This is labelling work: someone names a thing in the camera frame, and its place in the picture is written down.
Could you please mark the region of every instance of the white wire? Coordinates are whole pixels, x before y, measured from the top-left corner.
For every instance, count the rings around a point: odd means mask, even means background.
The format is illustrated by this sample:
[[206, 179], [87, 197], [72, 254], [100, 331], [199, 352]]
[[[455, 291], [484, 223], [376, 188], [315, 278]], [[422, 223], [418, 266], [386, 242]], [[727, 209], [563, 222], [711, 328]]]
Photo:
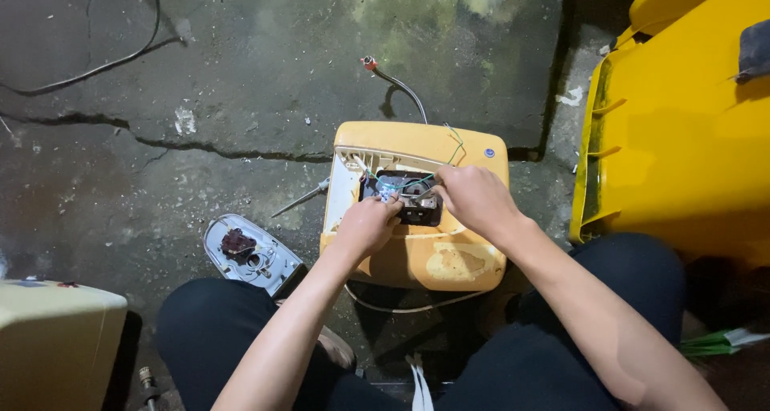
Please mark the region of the white wire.
[[489, 291], [478, 291], [474, 292], [473, 294], [468, 294], [467, 296], [452, 298], [450, 300], [447, 300], [445, 302], [438, 302], [434, 304], [429, 304], [428, 306], [422, 306], [422, 307], [416, 307], [416, 308], [387, 308], [387, 307], [380, 307], [375, 306], [373, 304], [369, 304], [365, 301], [361, 301], [361, 298], [359, 298], [356, 294], [353, 294], [353, 291], [347, 287], [347, 283], [345, 284], [345, 290], [347, 293], [351, 296], [355, 302], [360, 304], [361, 306], [365, 308], [370, 308], [372, 310], [376, 310], [378, 312], [385, 312], [385, 313], [417, 313], [417, 312], [424, 312], [426, 310], [430, 310], [431, 308], [441, 307], [441, 306], [447, 306], [450, 304], [454, 304], [456, 302], [461, 302], [463, 300], [467, 300], [469, 298], [474, 298], [477, 296], [480, 296], [481, 294], [486, 294]]

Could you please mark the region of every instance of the concrete floor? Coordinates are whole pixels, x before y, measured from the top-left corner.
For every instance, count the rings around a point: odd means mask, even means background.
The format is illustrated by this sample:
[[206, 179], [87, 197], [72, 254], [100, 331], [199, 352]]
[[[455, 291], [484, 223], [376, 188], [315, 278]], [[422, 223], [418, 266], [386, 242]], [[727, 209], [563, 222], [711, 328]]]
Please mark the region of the concrete floor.
[[[243, 215], [312, 265], [325, 199], [270, 214], [328, 175], [339, 122], [417, 120], [400, 93], [392, 109], [382, 104], [387, 85], [361, 68], [365, 53], [383, 55], [383, 70], [418, 91], [431, 120], [502, 136], [519, 207], [569, 248], [589, 77], [632, 0], [425, 1], [162, 0], [161, 40], [178, 33], [184, 41], [53, 94], [0, 91], [12, 131], [0, 132], [0, 267], [10, 278], [45, 275], [128, 298], [109, 409], [140, 407], [142, 366], [167, 391], [164, 409], [179, 407], [152, 337], [173, 288], [218, 275], [200, 244], [208, 220]], [[32, 86], [66, 77], [141, 46], [150, 32], [147, 0], [48, 6], [51, 14], [25, 8], [40, 33], [4, 26], [26, 36], [28, 53], [3, 53], [0, 61], [14, 64], [3, 64], [1, 78]], [[108, 14], [115, 7], [125, 11], [119, 18]], [[68, 35], [65, 26], [75, 29]], [[45, 53], [52, 47], [54, 61]], [[579, 99], [568, 92], [577, 87]], [[357, 290], [383, 305], [446, 298]], [[483, 343], [470, 328], [477, 306], [387, 316], [342, 295], [327, 325], [369, 379], [410, 379], [403, 356], [415, 351], [430, 379], [453, 379]]]

